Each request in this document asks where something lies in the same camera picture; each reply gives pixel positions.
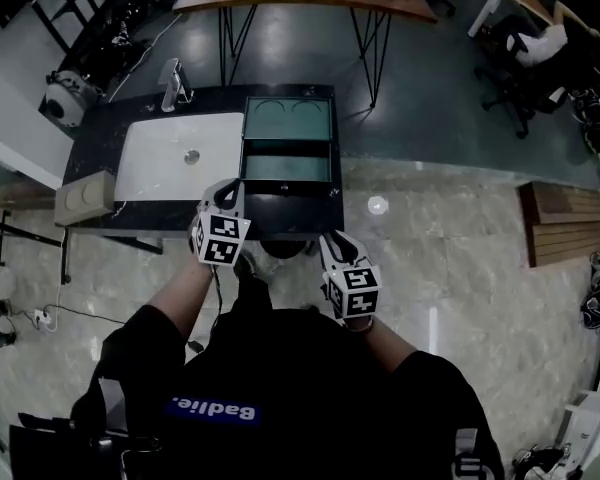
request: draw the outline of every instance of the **teal drawer organizer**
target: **teal drawer organizer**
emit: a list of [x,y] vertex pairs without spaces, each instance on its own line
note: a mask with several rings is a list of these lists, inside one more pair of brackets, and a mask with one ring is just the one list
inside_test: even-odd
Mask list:
[[325,192],[331,186],[331,103],[248,98],[240,176],[262,193]]

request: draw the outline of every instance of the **black countertop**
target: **black countertop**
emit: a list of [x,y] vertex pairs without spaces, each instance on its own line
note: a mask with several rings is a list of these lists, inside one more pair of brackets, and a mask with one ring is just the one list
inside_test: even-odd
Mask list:
[[[245,218],[250,240],[311,240],[332,229],[344,229],[338,121],[333,87],[324,85],[242,85],[195,90],[193,101],[165,114],[162,94],[94,107],[85,115],[64,174],[64,184],[106,170],[114,176],[127,130],[136,121],[178,115],[244,112],[247,98],[316,97],[331,100],[332,160],[328,195],[262,194],[247,187]],[[184,238],[198,201],[117,201],[115,212],[71,225],[76,232],[104,236]]]

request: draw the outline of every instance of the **chrome faucet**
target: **chrome faucet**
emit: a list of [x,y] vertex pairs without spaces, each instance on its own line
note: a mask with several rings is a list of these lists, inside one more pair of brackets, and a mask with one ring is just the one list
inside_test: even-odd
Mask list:
[[158,87],[165,89],[162,99],[162,111],[173,112],[176,103],[191,103],[193,89],[187,81],[187,77],[180,64],[180,59],[169,59],[162,67]]

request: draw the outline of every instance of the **black sleeve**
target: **black sleeve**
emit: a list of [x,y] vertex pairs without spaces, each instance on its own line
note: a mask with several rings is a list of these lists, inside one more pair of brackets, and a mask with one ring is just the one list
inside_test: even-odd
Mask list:
[[398,417],[406,426],[418,426],[412,431],[420,436],[419,444],[438,457],[441,470],[450,471],[458,429],[477,429],[475,453],[496,480],[504,478],[500,452],[482,405],[453,364],[426,352],[415,352],[393,372],[391,385],[401,408]]
[[151,424],[151,405],[162,400],[174,371],[184,364],[185,340],[169,318],[152,306],[141,307],[102,344],[102,354],[89,390],[73,406],[71,418],[80,428],[100,431],[105,409],[98,379],[120,381],[127,415],[144,414],[146,423],[127,422],[130,430]]

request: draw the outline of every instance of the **white sink basin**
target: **white sink basin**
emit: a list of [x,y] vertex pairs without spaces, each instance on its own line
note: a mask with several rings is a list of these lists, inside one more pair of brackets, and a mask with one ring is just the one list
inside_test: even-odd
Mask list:
[[237,178],[243,120],[243,114],[231,113],[133,123],[122,150],[115,200],[197,200],[210,185]]

